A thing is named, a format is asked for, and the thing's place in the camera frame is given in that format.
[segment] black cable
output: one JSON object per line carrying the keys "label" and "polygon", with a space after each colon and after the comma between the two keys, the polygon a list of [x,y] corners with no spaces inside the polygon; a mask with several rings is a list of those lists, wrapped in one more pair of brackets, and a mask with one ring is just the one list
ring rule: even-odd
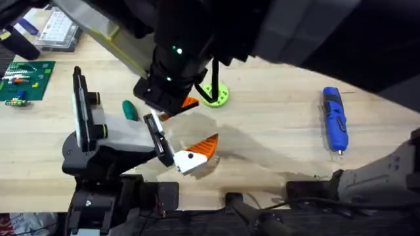
{"label": "black cable", "polygon": [[264,208],[264,210],[272,210],[274,208],[290,205],[293,203],[301,203],[301,202],[315,202],[315,203],[323,203],[326,205],[333,205],[336,207],[359,208],[359,209],[365,209],[365,210],[404,210],[407,208],[420,207],[420,203],[405,203],[405,204],[400,204],[400,205],[366,205],[366,204],[344,203],[340,201],[322,199],[319,197],[301,197],[301,198],[288,200],[283,203],[266,207]]}
{"label": "black cable", "polygon": [[219,61],[215,58],[212,62],[212,74],[211,74],[211,97],[200,87],[198,83],[194,86],[198,93],[208,102],[217,102],[219,99]]}
{"label": "black cable", "polygon": [[146,219],[144,220],[143,225],[142,225],[142,227],[141,227],[141,229],[140,229],[140,233],[138,233],[138,236],[142,236],[142,233],[143,233],[143,231],[145,230],[145,227],[146,227],[147,221],[150,219],[149,217],[152,215],[152,213],[153,213],[153,209],[152,209],[152,210],[150,210],[149,215],[147,215]]}
{"label": "black cable", "polygon": [[143,217],[143,218],[149,218],[149,219],[155,219],[155,220],[170,220],[170,219],[179,219],[179,218],[183,218],[183,217],[194,217],[194,216],[204,216],[207,214],[215,214],[218,212],[224,211],[224,208],[222,209],[218,209],[218,210],[212,210],[212,211],[205,211],[205,212],[199,212],[196,214],[181,214],[180,216],[166,216],[166,217],[155,217],[155,216],[145,216],[142,214],[139,214],[139,216]]}
{"label": "black cable", "polygon": [[56,224],[58,224],[58,222],[55,222],[55,223],[50,224],[50,225],[48,225],[48,226],[40,227],[39,229],[34,229],[34,230],[31,230],[31,231],[28,231],[28,232],[25,232],[25,233],[17,233],[17,234],[15,234],[14,236],[17,236],[17,235],[25,235],[25,234],[27,234],[27,233],[32,234],[32,233],[35,233],[36,231],[39,231],[39,230],[42,230],[42,229],[48,229],[49,227],[51,227],[51,226],[55,226]]}

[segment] blue object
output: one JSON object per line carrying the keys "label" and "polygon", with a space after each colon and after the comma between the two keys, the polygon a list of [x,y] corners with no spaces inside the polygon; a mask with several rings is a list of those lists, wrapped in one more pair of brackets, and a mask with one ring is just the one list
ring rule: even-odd
{"label": "blue object", "polygon": [[18,23],[31,35],[37,35],[39,33],[38,29],[35,28],[29,21],[27,21],[25,18],[21,18],[18,20]]}
{"label": "blue object", "polygon": [[21,100],[25,100],[26,97],[26,91],[25,90],[19,90],[18,94],[16,95],[17,98]]}
{"label": "blue object", "polygon": [[334,87],[326,87],[324,94],[325,125],[329,140],[329,147],[342,155],[348,146],[348,134],[346,117],[344,115],[343,101],[339,90]]}

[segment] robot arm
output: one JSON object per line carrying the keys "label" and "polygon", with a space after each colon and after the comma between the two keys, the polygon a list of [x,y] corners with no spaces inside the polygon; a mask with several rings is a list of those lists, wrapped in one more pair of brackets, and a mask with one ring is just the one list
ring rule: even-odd
{"label": "robot arm", "polygon": [[[374,93],[418,74],[416,0],[84,1],[133,35],[154,32],[148,78],[140,79],[134,92],[172,115],[193,86],[202,93],[199,84],[211,59],[214,66],[229,66],[233,58],[259,56]],[[142,23],[134,26],[132,18]],[[217,70],[213,73],[217,92]],[[217,93],[212,95],[203,97],[212,100]],[[384,96],[420,111],[397,96]]]}

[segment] white plastic part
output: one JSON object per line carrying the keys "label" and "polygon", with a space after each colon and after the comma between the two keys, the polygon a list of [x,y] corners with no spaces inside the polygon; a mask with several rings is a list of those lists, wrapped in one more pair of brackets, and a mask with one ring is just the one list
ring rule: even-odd
{"label": "white plastic part", "polygon": [[152,114],[153,120],[155,121],[157,130],[159,131],[160,134],[164,135],[165,133],[163,131],[162,123],[158,117],[158,114],[156,113],[154,109],[150,109],[150,113]]}
{"label": "white plastic part", "polygon": [[74,119],[74,126],[76,127],[76,139],[77,145],[81,148],[81,139],[80,139],[80,124],[79,119],[77,118],[77,106],[76,106],[76,94],[73,93],[72,96],[73,101],[73,119]]}
{"label": "white plastic part", "polygon": [[173,160],[180,173],[188,174],[192,169],[206,163],[207,157],[203,154],[182,150],[175,153]]}

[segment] green object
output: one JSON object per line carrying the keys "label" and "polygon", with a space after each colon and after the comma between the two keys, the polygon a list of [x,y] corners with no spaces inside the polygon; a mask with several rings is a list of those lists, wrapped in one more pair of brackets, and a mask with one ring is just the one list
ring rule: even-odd
{"label": "green object", "polygon": [[123,111],[125,114],[125,118],[132,120],[132,121],[138,121],[138,113],[137,113],[137,109],[134,106],[133,103],[131,103],[128,100],[125,100],[123,102]]}
{"label": "green object", "polygon": [[[211,96],[211,84],[204,85],[203,90],[209,96]],[[202,99],[202,100],[203,100],[203,103],[206,106],[209,106],[210,108],[219,108],[219,107],[225,105],[228,102],[228,100],[229,100],[229,90],[224,84],[219,83],[219,97],[218,97],[217,101],[210,103],[210,102],[206,101],[205,99]]]}
{"label": "green object", "polygon": [[12,100],[19,90],[26,91],[25,100],[42,100],[47,88],[51,72],[55,62],[12,62],[9,64],[5,76],[22,75],[22,78],[29,78],[29,83],[10,85],[3,81],[3,88],[0,90],[0,101]]}

